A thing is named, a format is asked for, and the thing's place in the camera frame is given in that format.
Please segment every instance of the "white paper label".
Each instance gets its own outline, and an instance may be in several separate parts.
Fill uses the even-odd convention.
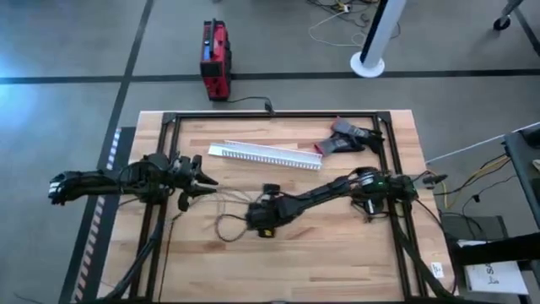
[[[433,262],[431,264],[431,272],[433,273],[433,276],[437,279],[441,279],[445,277],[445,273],[442,271],[441,263]]]

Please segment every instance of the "black strap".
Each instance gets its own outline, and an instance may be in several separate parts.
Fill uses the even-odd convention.
[[[428,266],[424,263],[419,253],[414,250],[413,244],[411,244],[411,242],[408,240],[407,236],[405,235],[405,233],[403,233],[403,230],[400,226],[397,227],[396,237],[399,244],[402,246],[408,256],[413,260],[414,266],[421,273],[422,277],[424,278],[426,283],[428,283],[429,287],[435,293],[435,295],[440,298],[454,298],[454,295],[452,295],[448,290],[446,290],[445,287],[439,282],[439,280],[433,276],[431,270],[429,270]]]

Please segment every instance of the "white pedestal base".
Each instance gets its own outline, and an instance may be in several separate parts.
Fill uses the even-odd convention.
[[[385,70],[385,62],[382,60],[382,58],[379,60],[379,63],[377,63],[377,65],[373,68],[366,68],[360,61],[361,53],[362,52],[357,52],[351,57],[351,68],[353,69],[353,71],[359,76],[365,78],[375,78],[380,76]]]

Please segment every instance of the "chair wheel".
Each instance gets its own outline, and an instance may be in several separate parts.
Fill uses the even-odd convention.
[[[505,22],[502,22],[502,18],[496,19],[493,22],[494,30],[506,30],[510,26],[510,17],[505,18]]]

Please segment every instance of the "black floor stripe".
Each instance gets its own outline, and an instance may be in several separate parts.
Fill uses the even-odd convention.
[[[138,53],[141,49],[141,44],[143,42],[144,31],[146,30],[146,25],[149,22],[150,13],[152,12],[152,7],[154,6],[154,0],[147,0],[144,5],[143,15],[141,16],[141,21],[139,22],[137,34],[135,35],[135,41],[132,45],[132,50],[129,53],[129,58],[127,59],[126,71],[124,72],[124,77],[120,84],[120,89],[116,95],[115,104],[112,108],[111,118],[109,119],[109,125],[107,126],[107,131],[105,133],[105,138],[103,140],[103,145],[101,146],[100,159],[98,161],[98,168],[105,169],[107,164],[107,159],[109,158],[109,153],[111,151],[112,139],[115,135],[116,126],[120,120],[120,114],[122,108],[124,107],[124,102],[126,101],[127,89],[129,88],[130,78],[133,75],[133,69],[135,69],[135,63],[137,62]]]
[[[379,79],[413,79],[413,78],[445,78],[445,77],[508,77],[508,76],[540,76],[540,68],[532,69],[493,69],[462,71],[389,71]],[[233,80],[302,80],[302,79],[359,79],[353,72],[303,72],[303,73],[235,73]],[[134,83],[162,83],[201,81],[197,74],[172,75],[140,75],[133,76]]]
[[[448,71],[388,71],[379,79],[414,79],[446,77],[508,77],[540,76],[540,68],[448,70]],[[302,79],[360,79],[353,72],[290,72],[290,73],[235,73],[233,80],[302,80]],[[198,74],[136,75],[136,76],[77,76],[77,77],[22,77],[0,78],[0,84],[91,84],[121,83],[115,106],[123,106],[129,83],[167,83],[202,81]]]
[[[0,84],[94,84],[119,83],[123,76],[6,77]]]
[[[537,55],[540,56],[540,42],[538,41],[537,36],[534,35],[534,32],[531,29],[531,26],[529,26],[529,24],[525,20],[525,16],[523,16],[523,14],[521,13],[521,10],[519,8],[516,8],[514,10],[514,14],[517,17],[517,20],[520,22],[521,27],[525,31],[526,37],[531,42],[532,48],[537,53]]]

